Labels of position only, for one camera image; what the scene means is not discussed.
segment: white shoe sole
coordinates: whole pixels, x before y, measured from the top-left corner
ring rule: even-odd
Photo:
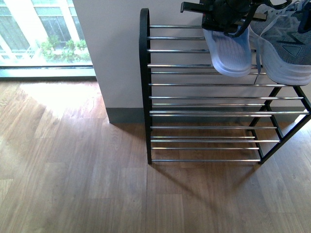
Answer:
[[[249,32],[236,38],[224,33],[203,30],[214,68],[230,77],[246,76],[251,71]]]
[[[311,66],[295,65],[284,62],[274,46],[267,40],[259,37],[249,27],[249,40],[256,44],[258,40],[262,66],[268,77],[280,84],[304,86],[311,81]]]

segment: window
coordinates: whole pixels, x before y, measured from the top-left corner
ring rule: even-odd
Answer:
[[[72,0],[0,0],[0,66],[46,65],[91,65]]]

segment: metal rod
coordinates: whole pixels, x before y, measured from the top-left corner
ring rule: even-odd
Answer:
[[[221,139],[236,139],[236,138],[255,138],[254,136],[152,136],[151,138],[221,138]]]
[[[227,112],[227,111],[150,111],[150,114],[197,114],[197,115],[213,115],[213,114],[221,114],[221,115],[279,115],[279,114],[299,114],[299,115],[309,115],[309,112],[304,111],[282,111],[282,112],[272,112],[272,111],[265,111],[265,112]]]
[[[208,84],[208,83],[150,83],[149,86],[206,86],[206,87],[286,87],[283,84]]]
[[[272,126],[151,126],[160,130],[274,130]]]
[[[151,74],[168,74],[168,75],[220,75],[218,72],[155,72],[152,71]],[[258,74],[258,72],[250,72],[249,74]]]
[[[263,103],[218,103],[218,104],[205,104],[205,103],[153,103],[154,106],[204,106],[204,107],[260,107],[264,106]]]
[[[150,28],[202,29],[201,25],[150,25]]]
[[[200,96],[150,96],[151,100],[302,100],[303,97],[200,97]]]
[[[182,64],[148,64],[148,68],[196,68],[196,69],[214,69],[212,64],[189,64],[189,65],[182,65]],[[252,65],[252,69],[257,69],[257,65]]]
[[[153,150],[258,150],[257,147],[151,147]]]
[[[181,143],[279,143],[280,140],[190,140],[190,139],[151,139],[151,142],[181,142]]]
[[[147,40],[202,40],[205,41],[205,37],[174,37],[174,36],[149,36]]]
[[[240,114],[240,115],[235,115],[235,114],[208,114],[208,115],[195,115],[195,114],[189,114],[189,115],[182,115],[182,114],[150,114],[151,117],[271,117],[272,115],[259,115],[259,114]]]
[[[260,162],[260,159],[153,159],[153,162]]]
[[[209,53],[209,50],[147,50],[148,53]]]

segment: wooden floor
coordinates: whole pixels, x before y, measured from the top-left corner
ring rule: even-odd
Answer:
[[[2,82],[0,127],[0,233],[311,233],[311,124],[262,166],[149,166],[96,82]]]

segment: shoe rack shelf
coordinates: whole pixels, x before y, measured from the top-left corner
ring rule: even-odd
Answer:
[[[311,119],[311,104],[302,89],[299,86],[286,86],[282,84],[224,84],[217,83],[219,78],[215,78],[216,75],[220,75],[215,72],[212,64],[206,65],[179,65],[172,63],[152,63],[152,56],[155,54],[168,55],[169,58],[172,55],[185,56],[185,54],[202,54],[209,53],[205,49],[191,49],[191,50],[171,50],[171,49],[156,49],[151,48],[153,41],[159,41],[163,43],[171,43],[172,41],[189,42],[189,44],[196,43],[196,41],[205,40],[204,37],[189,37],[189,36],[170,36],[172,29],[197,29],[201,26],[187,26],[187,25],[150,25],[149,10],[142,9],[140,13],[140,34],[139,34],[139,60],[141,71],[141,87],[144,107],[145,118],[145,133],[146,133],[146,146],[147,146],[147,159],[148,164],[152,162],[208,162],[208,161],[252,161],[263,164],[268,158],[270,158],[284,143],[286,143],[301,127],[303,127]],[[165,36],[151,36],[151,30],[162,29],[167,30]],[[256,74],[257,67],[252,67],[253,72]],[[197,77],[206,80],[202,83],[191,83],[189,81],[179,82],[179,79],[183,77]],[[212,89],[213,92],[207,93],[219,93],[215,90],[220,89],[221,92],[226,92],[226,96],[202,96],[196,95],[196,92],[186,96],[183,95],[159,95],[163,88],[166,92],[172,90],[175,93],[177,88],[206,88]],[[228,96],[233,89],[247,88],[260,89],[260,90],[272,90],[269,91],[267,96]],[[295,97],[277,97],[282,88],[293,88]],[[271,103],[273,101],[300,101],[306,111],[273,111]],[[277,121],[277,115],[291,115],[296,114],[304,115],[304,117],[286,134],[283,134],[279,123]],[[234,124],[227,125],[227,121],[223,124],[198,124],[195,121],[197,119],[248,119],[248,123],[245,125]],[[193,119],[191,123],[181,124],[183,119]],[[267,126],[258,125],[260,119],[267,123]],[[240,136],[232,133],[235,130],[244,132]],[[277,135],[277,140],[259,139],[258,134],[261,131],[270,130]],[[206,132],[193,135],[193,132]],[[228,132],[227,135],[219,136],[218,132]],[[270,143],[273,144],[272,148],[268,152],[264,153],[262,145]],[[175,159],[165,158],[154,159],[153,151],[164,150],[208,150],[208,151],[250,151],[254,153],[257,151],[256,159]]]

